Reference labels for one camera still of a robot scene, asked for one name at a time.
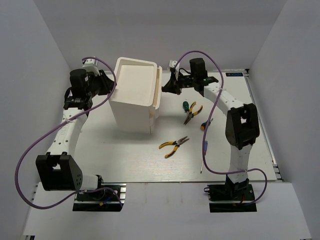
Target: wire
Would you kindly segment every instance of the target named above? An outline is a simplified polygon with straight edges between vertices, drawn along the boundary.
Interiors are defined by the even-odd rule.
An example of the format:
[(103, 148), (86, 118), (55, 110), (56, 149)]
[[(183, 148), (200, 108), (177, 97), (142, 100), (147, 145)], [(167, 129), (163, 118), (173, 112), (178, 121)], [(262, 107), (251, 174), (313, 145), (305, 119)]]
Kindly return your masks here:
[(88, 196), (89, 198), (93, 199), (93, 200), (99, 201), (99, 200), (103, 199), (106, 194), (107, 194), (107, 193), (106, 193), (106, 190), (104, 190), (104, 191), (103, 191), (103, 194), (102, 194), (102, 197), (100, 197), (100, 198), (95, 198), (95, 197), (92, 197), (92, 196), (90, 196), (90, 195), (87, 195), (87, 196)]
[(245, 200), (245, 195), (242, 195), (242, 199), (241, 199), (241, 202), (239, 202), (238, 204), (242, 204)]
[[(220, 69), (220, 67), (217, 65), (217, 63), (208, 55), (206, 54), (205, 52), (203, 51), (199, 51), (199, 50), (192, 50), (192, 51), (188, 51), (186, 52), (185, 54), (183, 54), (179, 60), (176, 62), (174, 68), (176, 68), (176, 66), (178, 66), (178, 64), (181, 62), (181, 60), (188, 54), (191, 54), (191, 53), (199, 53), (199, 54), (203, 54), (205, 55), (208, 59), (210, 59), (210, 61), (215, 65), (215, 67), (218, 69), (219, 71), (219, 74), (221, 76), (221, 89), (218, 93), (218, 95), (216, 96), (216, 100), (213, 104), (213, 107), (211, 109), (211, 112), (209, 114), (209, 117), (206, 121), (206, 124), (205, 124), (205, 128), (204, 128), (204, 132), (203, 132), (203, 138), (202, 138), (202, 159), (203, 159), (203, 163), (204, 163), (204, 166), (206, 167), (206, 169), (210, 172), (210, 173), (213, 173), (213, 174), (217, 174), (217, 175), (230, 175), (230, 174), (239, 174), (239, 173), (245, 173), (246, 171), (245, 170), (237, 170), (237, 171), (227, 171), (227, 172), (219, 172), (219, 171), (214, 171), (214, 170), (211, 170), (209, 168), (209, 166), (207, 165), (207, 161), (206, 161), (206, 153), (205, 153), (205, 142), (206, 142), (206, 136), (207, 136), (207, 131), (208, 131), (208, 127), (209, 127), (209, 124), (210, 124), (210, 119), (212, 118), (212, 115), (214, 113), (214, 110), (218, 104), (218, 101), (219, 101), (219, 98), (222, 94), (222, 91), (223, 91), (223, 88), (224, 88), (224, 76), (222, 74), (222, 71)], [(264, 176), (264, 180), (265, 180), (265, 184), (264, 184), (264, 188), (262, 190), (262, 193), (260, 194), (260, 196), (258, 196), (255, 200), (249, 202), (249, 203), (246, 203), (246, 205), (250, 205), (250, 204), (254, 204), (255, 202), (257, 202), (266, 192), (266, 189), (267, 189), (267, 184), (268, 184), (268, 179), (267, 179), (267, 175), (265, 174), (264, 171), (262, 171), (261, 169), (259, 168), (252, 168), (252, 169), (248, 169), (247, 172), (252, 172), (252, 171), (259, 171), (263, 174)]]
[(180, 74), (182, 74), (182, 73), (181, 73), (181, 69), (182, 69), (183, 71), (185, 71), (187, 74), (191, 74), (191, 72), (185, 70), (183, 67), (180, 67), (180, 69), (179, 69), (179, 73), (180, 73)]
[[(24, 160), (25, 156), (28, 154), (28, 152), (34, 147), (36, 146), (39, 142), (41, 142), (43, 139), (45, 139), (46, 137), (48, 137), (50, 134), (54, 133), (55, 131), (57, 131), (58, 129), (62, 128), (63, 126), (65, 126), (66, 124), (69, 123), (69, 121), (73, 121), (75, 120), (76, 118), (84, 115), (84, 114), (87, 114), (97, 108), (99, 108), (101, 105), (103, 105), (104, 103), (106, 103), (109, 98), (112, 96), (112, 94), (114, 93), (115, 89), (116, 89), (116, 85), (117, 85), (117, 80), (116, 80), (116, 75), (115, 75), (115, 72), (112, 70), (112, 68), (107, 64), (105, 63), (103, 60), (97, 58), (97, 57), (94, 57), (94, 56), (90, 56), (90, 57), (85, 57), (82, 59), (82, 61), (84, 60), (87, 60), (87, 59), (94, 59), (94, 60), (97, 60), (99, 61), (100, 63), (104, 64), (109, 70), (110, 72), (112, 73), (113, 75), (113, 81), (114, 81), (114, 84), (113, 84), (113, 88), (111, 90), (111, 92), (107, 95), (107, 97), (105, 98), (105, 100), (103, 100), (101, 103), (99, 103), (98, 105), (86, 110), (86, 111), (83, 111), (81, 113), (78, 113), (77, 115), (74, 115), (72, 116), (70, 119), (68, 119), (68, 121), (64, 121), (62, 123), (60, 123), (59, 125), (57, 125), (56, 127), (54, 127), (52, 130), (48, 131), (45, 135), (41, 136), (39, 139), (37, 139), (34, 143), (32, 143), (25, 151), (24, 153), (22, 154), (22, 156), (20, 157), (17, 165), (16, 165), (16, 168), (15, 168), (15, 173), (14, 173), (14, 184), (15, 184), (15, 188), (18, 192), (18, 194), (20, 195), (20, 197), (22, 198), (22, 200), (28, 204), (29, 206), (35, 208), (35, 209), (41, 209), (41, 210), (44, 210), (44, 209), (51, 209), (55, 206), (58, 206), (59, 204), (63, 203), (65, 200), (67, 200), (68, 198), (70, 198), (72, 195), (75, 195), (75, 194), (78, 194), (80, 192), (82, 192), (81, 190), (77, 190), (77, 191), (74, 191), (73, 193), (70, 193), (68, 196), (66, 196), (64, 199), (52, 204), (52, 205), (49, 205), (49, 206), (38, 206), (38, 205), (35, 205), (33, 204), (31, 201), (29, 201), (25, 195), (22, 193), (21, 191), (21, 188), (20, 188), (20, 185), (19, 185), (19, 169), (20, 169), (20, 166), (21, 166), (21, 163), (22, 161)], [(101, 190), (108, 190), (108, 191), (111, 191), (113, 192), (113, 194), (115, 194), (117, 196), (117, 199), (122, 207), (122, 203), (121, 203), (121, 200), (120, 198), (118, 197), (118, 195), (116, 194), (116, 192), (109, 188), (109, 187), (102, 187), (102, 188), (99, 188), (99, 189), (96, 189), (96, 190), (88, 190), (86, 191), (87, 193), (94, 193), (94, 192), (97, 192), (97, 191), (101, 191)]]
[(103, 202), (100, 203), (100, 206), (106, 204), (108, 201), (110, 201), (112, 199), (112, 196), (111, 197), (108, 197), (106, 200), (104, 200)]

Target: white wall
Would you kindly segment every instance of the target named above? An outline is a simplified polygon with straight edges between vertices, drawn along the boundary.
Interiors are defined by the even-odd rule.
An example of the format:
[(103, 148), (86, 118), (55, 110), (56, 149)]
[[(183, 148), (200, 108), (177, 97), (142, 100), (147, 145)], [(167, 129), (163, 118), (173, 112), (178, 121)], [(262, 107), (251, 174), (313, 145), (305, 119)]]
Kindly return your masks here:
[(320, 2), (288, 0), (252, 65), (250, 85), (312, 239), (320, 239), (319, 68)]
[[(61, 117), (69, 67), (32, 0), (0, 1), (0, 238), (20, 239), (29, 206), (14, 174), (23, 151)], [(26, 157), (20, 185), (31, 199), (38, 179), (35, 160), (44, 141)]]
[[(203, 50), (223, 69), (249, 68), (286, 0), (34, 0), (69, 66), (99, 56), (162, 67)], [(182, 65), (189, 66), (185, 60)], [(208, 63), (208, 70), (213, 69)]]

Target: cable tie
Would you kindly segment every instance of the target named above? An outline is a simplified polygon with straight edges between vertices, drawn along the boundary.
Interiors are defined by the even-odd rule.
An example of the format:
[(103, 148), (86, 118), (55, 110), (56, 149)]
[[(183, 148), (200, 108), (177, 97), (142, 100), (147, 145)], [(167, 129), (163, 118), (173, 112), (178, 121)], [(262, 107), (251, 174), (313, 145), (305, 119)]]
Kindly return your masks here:
[(69, 118), (67, 118), (67, 116), (66, 116), (65, 114), (63, 114), (63, 117), (64, 117), (64, 119), (65, 119), (65, 121), (66, 121), (67, 123), (72, 123), (72, 121), (70, 121)]

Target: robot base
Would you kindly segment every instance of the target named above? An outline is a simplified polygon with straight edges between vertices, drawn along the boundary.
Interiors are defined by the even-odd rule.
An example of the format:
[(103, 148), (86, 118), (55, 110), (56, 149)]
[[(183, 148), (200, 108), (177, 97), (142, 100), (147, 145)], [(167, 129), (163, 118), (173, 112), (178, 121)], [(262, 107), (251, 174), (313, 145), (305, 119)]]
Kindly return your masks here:
[(209, 196), (210, 213), (235, 213), (256, 212), (255, 203), (247, 203), (255, 200), (254, 190), (251, 184), (232, 194), (226, 189), (225, 184), (212, 184), (204, 189)]
[[(108, 187), (117, 192), (122, 204), (126, 198), (126, 183), (101, 183), (100, 187)], [(120, 212), (121, 206), (118, 199), (109, 191), (77, 194), (73, 202), (74, 212)]]

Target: white table surface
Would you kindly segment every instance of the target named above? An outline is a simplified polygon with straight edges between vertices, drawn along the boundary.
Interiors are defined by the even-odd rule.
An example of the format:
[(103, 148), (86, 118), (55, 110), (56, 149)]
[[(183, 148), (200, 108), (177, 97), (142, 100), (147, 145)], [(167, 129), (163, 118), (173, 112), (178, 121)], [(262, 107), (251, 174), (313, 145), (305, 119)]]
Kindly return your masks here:
[[(264, 187), (254, 182), (259, 195)], [(23, 231), (36, 240), (299, 240), (310, 233), (291, 183), (269, 183), (257, 212), (210, 213), (206, 183), (128, 183), (121, 212), (72, 211), (73, 197), (31, 208)], [(37, 188), (47, 206), (70, 191)]]
[[(210, 73), (220, 79), (218, 73)], [(169, 80), (169, 72), (163, 72), (162, 85)], [(235, 98), (251, 103), (251, 97), (244, 77), (226, 77), (225, 88)], [(93, 104), (100, 103), (105, 96), (96, 96)], [(202, 112), (184, 125), (186, 114), (183, 101), (196, 101), (194, 111), (203, 105)], [(202, 97), (193, 88), (183, 89), (181, 95), (162, 93), (160, 113), (153, 134), (121, 132), (116, 125), (110, 105), (107, 102), (90, 112), (79, 136), (75, 160), (84, 174), (99, 174), (105, 182), (211, 182), (224, 181), (225, 176), (212, 174), (203, 167), (202, 138), (200, 126), (208, 118), (213, 103)], [(208, 133), (208, 165), (215, 171), (226, 172), (230, 164), (230, 144), (225, 136), (226, 116), (216, 108)], [(175, 141), (184, 136), (190, 140), (170, 158), (172, 146), (159, 149), (159, 145)], [(263, 133), (256, 139), (249, 158), (249, 168), (265, 171), (268, 180), (276, 180), (272, 157)], [(251, 181), (264, 177), (260, 172), (248, 173)]]

